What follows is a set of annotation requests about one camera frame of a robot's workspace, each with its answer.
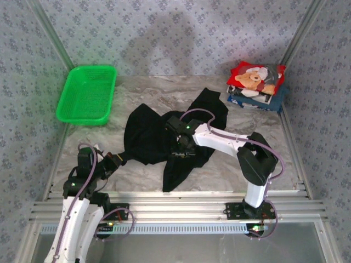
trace glass panel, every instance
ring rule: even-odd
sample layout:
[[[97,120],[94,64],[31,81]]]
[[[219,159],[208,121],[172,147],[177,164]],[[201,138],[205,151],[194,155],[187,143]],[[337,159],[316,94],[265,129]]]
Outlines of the glass panel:
[[[54,235],[40,235],[32,263],[43,262]],[[313,223],[279,224],[261,241],[244,235],[130,235],[111,242],[93,241],[87,263],[323,263]]]

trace black cloth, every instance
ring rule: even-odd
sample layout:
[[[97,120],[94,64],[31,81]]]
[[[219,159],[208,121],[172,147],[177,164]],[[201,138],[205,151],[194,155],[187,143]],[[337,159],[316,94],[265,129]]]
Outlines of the black cloth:
[[[228,109],[219,100],[219,95],[219,92],[205,88],[188,110],[203,108],[211,111],[216,117],[211,126],[224,130]],[[198,146],[195,156],[179,158],[171,155],[171,146],[176,143],[176,139],[165,129],[165,125],[170,117],[180,118],[183,113],[170,111],[160,116],[147,105],[141,104],[129,116],[124,131],[124,152],[120,153],[124,163],[130,159],[145,165],[167,161],[163,171],[163,192],[174,190],[194,168],[202,167],[214,152],[214,149]],[[208,122],[211,117],[206,112],[194,111],[187,114],[183,121],[197,119]]]

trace patterned wallpaper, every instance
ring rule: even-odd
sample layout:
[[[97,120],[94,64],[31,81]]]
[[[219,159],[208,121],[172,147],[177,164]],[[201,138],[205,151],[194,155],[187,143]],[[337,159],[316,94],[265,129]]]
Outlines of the patterned wallpaper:
[[[66,69],[23,0],[0,1],[0,262],[12,262],[42,197],[62,124]]]
[[[279,62],[301,0],[40,0],[74,64],[119,75],[229,74],[238,60]]]
[[[315,198],[351,262],[351,2],[327,1],[287,73],[290,120]]]

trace gray marble table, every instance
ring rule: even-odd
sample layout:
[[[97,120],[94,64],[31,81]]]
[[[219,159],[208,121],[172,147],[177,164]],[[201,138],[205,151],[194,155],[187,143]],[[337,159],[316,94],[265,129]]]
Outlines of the gray marble table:
[[[52,191],[62,191],[70,170],[77,164],[77,145],[90,142],[105,151],[123,151],[123,133],[129,114],[146,103],[160,115],[170,110],[185,111],[204,87],[220,91],[221,100],[229,109],[226,130],[237,134],[261,133],[284,158],[285,174],[271,185],[272,190],[293,190],[298,181],[292,158],[276,112],[242,109],[227,102],[227,76],[134,76],[119,77],[116,83],[110,119],[99,127],[71,126],[60,158]],[[128,161],[110,178],[105,191],[162,191],[165,162],[143,165]],[[216,151],[202,168],[194,169],[175,191],[245,192],[244,179],[236,158]]]

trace green basket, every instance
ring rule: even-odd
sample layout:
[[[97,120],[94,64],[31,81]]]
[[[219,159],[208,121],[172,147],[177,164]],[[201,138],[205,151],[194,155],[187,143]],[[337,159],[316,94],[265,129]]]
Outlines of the green basket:
[[[109,120],[117,71],[108,65],[79,66],[71,70],[56,116],[77,125],[104,125]]]

